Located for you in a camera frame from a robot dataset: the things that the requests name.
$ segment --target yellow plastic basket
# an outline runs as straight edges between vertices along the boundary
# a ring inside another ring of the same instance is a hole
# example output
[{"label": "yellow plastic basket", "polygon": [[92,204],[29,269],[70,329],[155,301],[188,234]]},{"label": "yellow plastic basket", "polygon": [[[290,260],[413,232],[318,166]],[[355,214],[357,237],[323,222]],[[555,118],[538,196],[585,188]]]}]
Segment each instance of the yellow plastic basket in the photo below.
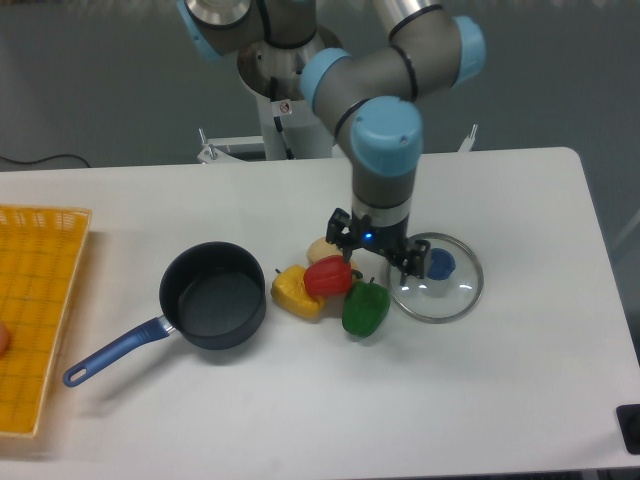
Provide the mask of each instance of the yellow plastic basket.
[{"label": "yellow plastic basket", "polygon": [[33,437],[91,210],[0,205],[0,435]]}]

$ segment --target yellow bell pepper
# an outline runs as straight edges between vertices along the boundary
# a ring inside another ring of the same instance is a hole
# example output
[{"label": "yellow bell pepper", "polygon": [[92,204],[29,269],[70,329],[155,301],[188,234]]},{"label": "yellow bell pepper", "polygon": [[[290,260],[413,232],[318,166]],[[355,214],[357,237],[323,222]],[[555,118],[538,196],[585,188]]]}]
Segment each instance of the yellow bell pepper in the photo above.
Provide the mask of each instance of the yellow bell pepper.
[{"label": "yellow bell pepper", "polygon": [[315,319],[327,303],[326,297],[312,297],[304,288],[304,272],[301,265],[293,265],[278,274],[271,284],[271,296],[285,310],[305,318]]}]

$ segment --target green bell pepper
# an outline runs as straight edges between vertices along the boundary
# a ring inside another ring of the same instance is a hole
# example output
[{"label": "green bell pepper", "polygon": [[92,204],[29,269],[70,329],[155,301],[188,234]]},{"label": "green bell pepper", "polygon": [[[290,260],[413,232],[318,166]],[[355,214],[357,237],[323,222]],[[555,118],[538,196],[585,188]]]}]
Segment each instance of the green bell pepper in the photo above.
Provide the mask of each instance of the green bell pepper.
[{"label": "green bell pepper", "polygon": [[382,285],[371,282],[353,284],[344,301],[342,326],[352,335],[368,337],[387,316],[391,298]]}]

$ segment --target glass lid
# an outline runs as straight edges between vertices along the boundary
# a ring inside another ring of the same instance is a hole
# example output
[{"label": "glass lid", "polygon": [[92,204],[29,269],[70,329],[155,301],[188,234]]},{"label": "glass lid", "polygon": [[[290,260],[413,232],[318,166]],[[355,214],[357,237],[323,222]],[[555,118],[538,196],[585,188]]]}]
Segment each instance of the glass lid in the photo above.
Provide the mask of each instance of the glass lid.
[{"label": "glass lid", "polygon": [[442,233],[420,233],[428,240],[431,263],[425,278],[405,277],[388,265],[387,286],[395,302],[412,317],[446,323],[468,313],[482,293],[484,276],[478,258],[464,243]]}]

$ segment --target saucepan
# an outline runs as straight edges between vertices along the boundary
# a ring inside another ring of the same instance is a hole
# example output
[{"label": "saucepan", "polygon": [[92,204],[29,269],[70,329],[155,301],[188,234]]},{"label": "saucepan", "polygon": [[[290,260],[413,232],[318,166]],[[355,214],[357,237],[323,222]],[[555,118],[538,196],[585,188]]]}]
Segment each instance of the saucepan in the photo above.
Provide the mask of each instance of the saucepan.
[{"label": "saucepan", "polygon": [[248,340],[266,310],[264,274],[245,249],[226,242],[196,245],[181,253],[160,282],[163,315],[114,340],[67,370],[75,387],[133,349],[179,331],[207,350],[223,350]]}]

